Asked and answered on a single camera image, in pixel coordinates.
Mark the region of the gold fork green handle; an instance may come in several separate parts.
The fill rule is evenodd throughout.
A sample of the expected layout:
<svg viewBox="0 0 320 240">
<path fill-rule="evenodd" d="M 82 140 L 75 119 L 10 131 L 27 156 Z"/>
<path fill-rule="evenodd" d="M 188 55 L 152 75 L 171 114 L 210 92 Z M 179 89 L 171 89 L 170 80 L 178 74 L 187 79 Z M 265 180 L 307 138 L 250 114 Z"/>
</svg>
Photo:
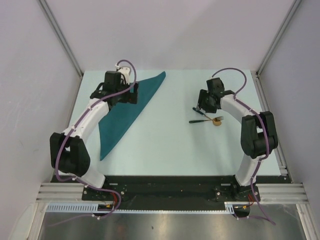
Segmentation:
<svg viewBox="0 0 320 240">
<path fill-rule="evenodd" d="M 212 120 L 212 121 L 215 121 L 215 122 L 222 121 L 222 120 L 224 119 L 223 116 L 218 116 L 218 117 L 210 118 L 210 117 L 207 116 L 205 113 L 203 113 L 201 110 L 199 110 L 199 109 L 197 109 L 197 108 L 195 108 L 195 107 L 193 107 L 192 110 L 195 111 L 195 112 L 197 112 L 198 114 L 206 117 L 207 119 Z"/>
</svg>

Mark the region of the gold spoon green handle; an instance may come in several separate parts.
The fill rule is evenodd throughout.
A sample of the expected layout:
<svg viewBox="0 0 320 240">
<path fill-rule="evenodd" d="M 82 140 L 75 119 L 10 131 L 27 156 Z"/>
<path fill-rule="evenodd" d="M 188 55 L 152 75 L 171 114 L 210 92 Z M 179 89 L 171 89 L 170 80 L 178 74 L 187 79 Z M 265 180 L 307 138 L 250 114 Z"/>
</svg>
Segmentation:
<svg viewBox="0 0 320 240">
<path fill-rule="evenodd" d="M 217 121 L 217 120 L 190 120 L 188 123 L 189 124 L 197 124 L 197 123 L 204 123 L 204 122 L 211 122 L 214 126 L 221 126 L 222 122 L 221 121 Z"/>
</svg>

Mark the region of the teal cloth napkin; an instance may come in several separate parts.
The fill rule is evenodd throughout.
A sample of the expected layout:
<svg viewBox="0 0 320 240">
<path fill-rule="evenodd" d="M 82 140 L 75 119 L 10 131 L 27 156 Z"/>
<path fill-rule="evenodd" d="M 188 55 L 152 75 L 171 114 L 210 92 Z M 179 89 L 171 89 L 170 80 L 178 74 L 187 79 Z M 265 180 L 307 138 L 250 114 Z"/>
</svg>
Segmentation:
<svg viewBox="0 0 320 240">
<path fill-rule="evenodd" d="M 118 103 L 98 123 L 102 161 L 121 140 L 166 78 L 166 72 L 138 82 L 137 103 Z"/>
</svg>

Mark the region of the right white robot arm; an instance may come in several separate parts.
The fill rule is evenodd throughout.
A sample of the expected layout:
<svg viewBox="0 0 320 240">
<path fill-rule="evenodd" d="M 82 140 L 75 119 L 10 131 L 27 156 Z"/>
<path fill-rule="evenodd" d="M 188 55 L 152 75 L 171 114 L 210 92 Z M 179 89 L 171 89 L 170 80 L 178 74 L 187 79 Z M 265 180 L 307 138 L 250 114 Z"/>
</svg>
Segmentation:
<svg viewBox="0 0 320 240">
<path fill-rule="evenodd" d="M 278 147 L 278 135 L 274 116 L 270 111 L 257 112 L 225 90 L 220 78 L 206 81 L 207 89 L 201 89 L 194 111 L 204 115 L 217 110 L 229 113 L 241 124 L 240 145 L 244 153 L 234 178 L 237 182 L 230 188 L 231 196 L 242 201 L 249 194 L 247 186 L 254 184 L 263 160 Z"/>
</svg>

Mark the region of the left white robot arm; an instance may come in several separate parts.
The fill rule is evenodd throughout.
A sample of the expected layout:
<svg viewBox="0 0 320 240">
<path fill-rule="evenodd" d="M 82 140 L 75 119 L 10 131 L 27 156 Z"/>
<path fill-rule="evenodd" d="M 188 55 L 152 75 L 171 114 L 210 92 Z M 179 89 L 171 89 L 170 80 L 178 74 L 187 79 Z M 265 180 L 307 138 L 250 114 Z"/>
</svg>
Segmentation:
<svg viewBox="0 0 320 240">
<path fill-rule="evenodd" d="M 104 184 L 105 176 L 93 166 L 86 143 L 95 127 L 117 103 L 136 104 L 138 86 L 130 81 L 132 69 L 117 66 L 115 71 L 106 71 L 101 82 L 89 97 L 89 102 L 75 123 L 62 133 L 54 132 L 49 139 L 51 166 L 57 179 L 59 173 L 71 179 L 79 179 L 93 187 L 93 194 L 100 200 L 110 196 L 111 188 Z"/>
</svg>

